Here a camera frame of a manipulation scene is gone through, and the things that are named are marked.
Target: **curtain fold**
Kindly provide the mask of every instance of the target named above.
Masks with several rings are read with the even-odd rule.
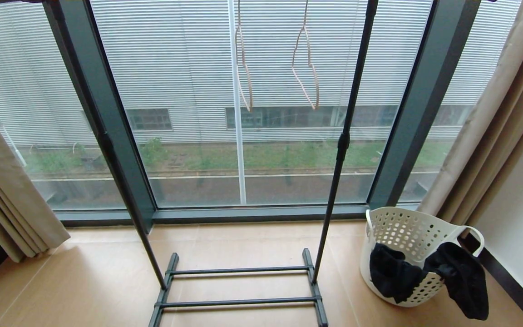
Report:
[[[513,164],[512,153],[521,153],[522,146],[523,4],[492,79],[419,211],[457,225],[473,223],[481,211],[476,209],[493,197],[500,184],[496,178],[505,174],[503,167]]]
[[[0,244],[13,261],[62,244],[69,234],[0,134]]]

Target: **grass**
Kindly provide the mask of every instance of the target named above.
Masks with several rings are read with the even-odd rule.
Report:
[[[346,155],[345,168],[375,168],[384,142],[352,143]],[[451,142],[428,141],[415,163],[417,168],[442,165]],[[246,169],[324,169],[334,167],[336,141],[245,143],[243,158]],[[147,170],[152,173],[191,170],[237,170],[237,147],[223,144],[161,144],[158,139],[139,147]],[[84,172],[78,151],[71,149],[42,151],[25,155],[30,173]],[[103,166],[98,172],[107,172]]]

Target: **laundry basket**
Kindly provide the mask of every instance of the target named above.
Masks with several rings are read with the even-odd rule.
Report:
[[[480,242],[479,248],[473,253],[474,257],[484,248],[484,237],[479,230],[470,226],[453,225],[426,213],[382,207],[367,211],[366,216],[366,237],[360,258],[360,273],[376,295],[396,306],[418,306],[436,295],[444,282],[440,275],[430,272],[406,301],[397,304],[393,298],[384,297],[376,289],[370,276],[370,254],[376,243],[405,253],[405,261],[421,268],[425,265],[425,259],[442,243],[453,242],[459,245],[457,237],[468,228]]]

